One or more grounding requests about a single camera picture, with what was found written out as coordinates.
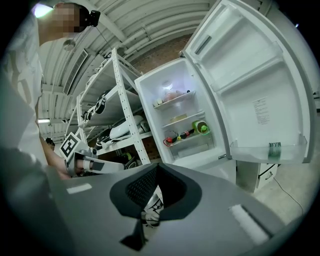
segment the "white refrigerator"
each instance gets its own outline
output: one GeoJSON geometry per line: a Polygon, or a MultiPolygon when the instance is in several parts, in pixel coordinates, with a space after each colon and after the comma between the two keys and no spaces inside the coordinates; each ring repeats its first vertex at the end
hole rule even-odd
{"type": "Polygon", "coordinates": [[[235,182],[235,160],[311,160],[316,112],[309,79],[266,17],[239,0],[217,1],[180,55],[135,80],[164,163],[235,182]],[[187,93],[154,107],[174,91],[187,93]],[[210,133],[166,145],[168,134],[189,131],[195,121],[210,133]]]}

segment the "black cable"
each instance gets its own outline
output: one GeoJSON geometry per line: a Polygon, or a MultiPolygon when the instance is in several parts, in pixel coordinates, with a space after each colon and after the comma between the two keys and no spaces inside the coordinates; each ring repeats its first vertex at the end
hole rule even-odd
{"type": "Polygon", "coordinates": [[[106,42],[106,44],[110,47],[110,49],[112,50],[112,47],[110,46],[110,44],[109,44],[109,42],[107,41],[107,39],[103,36],[103,34],[100,32],[100,30],[98,29],[98,26],[96,26],[95,27],[98,31],[99,31],[99,33],[100,33],[100,35],[103,37],[103,39],[105,40],[105,42],[106,42]]]}

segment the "sticker label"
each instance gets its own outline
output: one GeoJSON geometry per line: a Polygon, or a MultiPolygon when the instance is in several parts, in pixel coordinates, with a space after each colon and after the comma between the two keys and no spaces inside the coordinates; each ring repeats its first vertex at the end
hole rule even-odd
{"type": "Polygon", "coordinates": [[[253,101],[256,119],[259,125],[266,125],[270,122],[267,97],[253,101]]]}

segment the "bottle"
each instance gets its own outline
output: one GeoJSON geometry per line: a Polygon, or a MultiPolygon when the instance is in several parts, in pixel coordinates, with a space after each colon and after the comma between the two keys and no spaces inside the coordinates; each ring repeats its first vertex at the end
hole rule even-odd
{"type": "Polygon", "coordinates": [[[196,120],[192,122],[192,127],[196,133],[199,133],[202,135],[207,135],[208,133],[210,133],[207,123],[203,120],[196,120]]]}

